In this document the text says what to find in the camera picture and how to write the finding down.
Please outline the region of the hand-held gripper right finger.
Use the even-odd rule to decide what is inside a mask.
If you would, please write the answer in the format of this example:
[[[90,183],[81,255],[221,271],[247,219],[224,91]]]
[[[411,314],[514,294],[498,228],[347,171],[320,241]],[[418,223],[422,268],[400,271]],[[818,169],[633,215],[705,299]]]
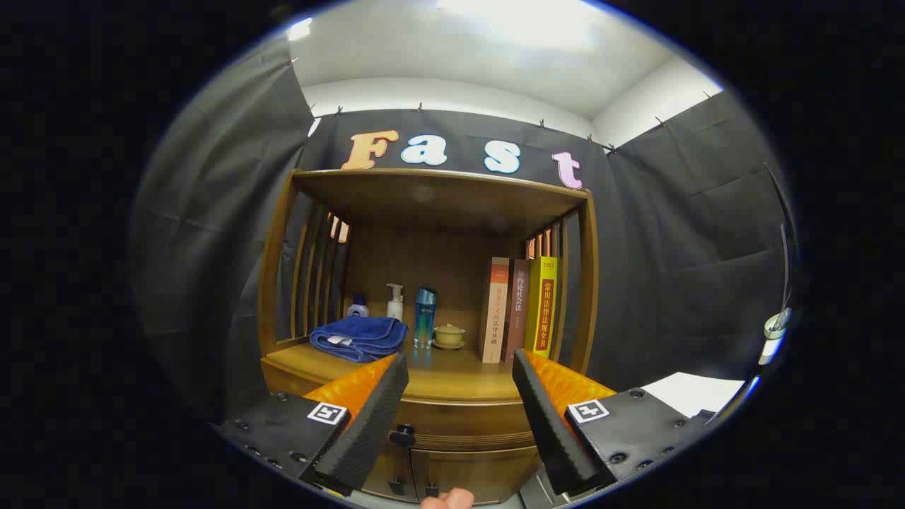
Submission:
[[[515,352],[512,379],[556,495],[639,476],[691,445],[715,416],[689,418],[648,390],[615,392],[526,350]]]

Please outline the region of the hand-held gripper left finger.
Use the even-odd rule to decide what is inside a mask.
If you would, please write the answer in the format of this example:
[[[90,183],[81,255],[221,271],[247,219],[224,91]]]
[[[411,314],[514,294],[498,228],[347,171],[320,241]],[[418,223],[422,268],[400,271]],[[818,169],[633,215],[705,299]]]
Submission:
[[[213,429],[278,476],[348,496],[374,468],[408,383],[394,353],[303,396],[278,391]]]

